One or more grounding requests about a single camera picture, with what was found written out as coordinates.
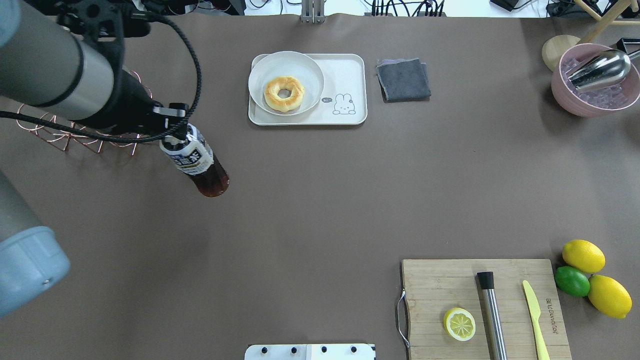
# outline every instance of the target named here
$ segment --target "wooden cutting board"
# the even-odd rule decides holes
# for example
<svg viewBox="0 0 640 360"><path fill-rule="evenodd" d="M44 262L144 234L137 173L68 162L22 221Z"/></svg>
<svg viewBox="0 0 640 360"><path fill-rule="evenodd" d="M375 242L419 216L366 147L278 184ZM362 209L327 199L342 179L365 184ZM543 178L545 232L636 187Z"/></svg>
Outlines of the wooden cutting board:
<svg viewBox="0 0 640 360"><path fill-rule="evenodd" d="M402 262L409 323L410 360L486 359L490 346L482 292L476 273L492 271L500 322L509 359L537 360L529 308L522 281L536 292L540 327L552 360L571 360L560 301L548 259L452 259ZM476 319L476 335L458 341L444 330L444 314L462 307Z"/></svg>

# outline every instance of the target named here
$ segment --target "brown liquid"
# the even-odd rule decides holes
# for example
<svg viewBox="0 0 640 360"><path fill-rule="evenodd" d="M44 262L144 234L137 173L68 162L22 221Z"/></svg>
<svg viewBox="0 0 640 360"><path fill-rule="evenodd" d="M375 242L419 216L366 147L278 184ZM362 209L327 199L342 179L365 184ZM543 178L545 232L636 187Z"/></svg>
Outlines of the brown liquid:
<svg viewBox="0 0 640 360"><path fill-rule="evenodd" d="M225 169L220 165L218 158L213 154L213 164L198 175L189 175L202 195L208 197L216 197L221 195L229 187L229 176Z"/></svg>

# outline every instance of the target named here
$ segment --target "yellow knife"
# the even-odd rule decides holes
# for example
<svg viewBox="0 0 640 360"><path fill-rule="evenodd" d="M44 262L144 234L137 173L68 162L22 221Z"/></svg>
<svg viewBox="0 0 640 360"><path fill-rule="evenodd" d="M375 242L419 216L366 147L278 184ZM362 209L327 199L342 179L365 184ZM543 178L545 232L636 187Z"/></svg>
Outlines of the yellow knife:
<svg viewBox="0 0 640 360"><path fill-rule="evenodd" d="M538 360L550 360L549 353L547 352L547 346L545 340L542 338L542 330L540 330L540 304L536 293L533 292L529 281L523 281L524 293L527 296L527 305L529 305L529 314L531 314L531 323L533 324L533 333L536 336L536 351L538 353Z"/></svg>

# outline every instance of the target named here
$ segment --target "white metal plate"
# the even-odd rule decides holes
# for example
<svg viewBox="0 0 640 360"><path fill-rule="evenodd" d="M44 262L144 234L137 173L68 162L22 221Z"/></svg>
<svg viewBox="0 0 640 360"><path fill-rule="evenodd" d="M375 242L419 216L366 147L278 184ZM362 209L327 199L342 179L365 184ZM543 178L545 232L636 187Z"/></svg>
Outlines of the white metal plate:
<svg viewBox="0 0 640 360"><path fill-rule="evenodd" d="M244 360L375 360L373 344L251 345Z"/></svg>

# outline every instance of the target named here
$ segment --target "cutting board handle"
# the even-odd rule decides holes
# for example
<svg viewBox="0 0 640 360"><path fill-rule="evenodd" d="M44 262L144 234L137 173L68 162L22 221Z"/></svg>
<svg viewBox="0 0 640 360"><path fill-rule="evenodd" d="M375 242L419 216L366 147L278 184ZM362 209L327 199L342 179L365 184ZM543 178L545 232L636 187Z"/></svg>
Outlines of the cutting board handle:
<svg viewBox="0 0 640 360"><path fill-rule="evenodd" d="M409 348L411 347L411 344L409 343L409 340L407 339L408 335L405 336L402 333L402 329L400 329L400 303L404 300L406 296L406 291L404 290L404 288L402 289L402 292L400 293L400 299L398 299L398 303L396 304L396 324L398 325L398 332L400 333L400 336L402 336L402 340L404 341L404 345L406 346L407 350L409 350Z"/></svg>

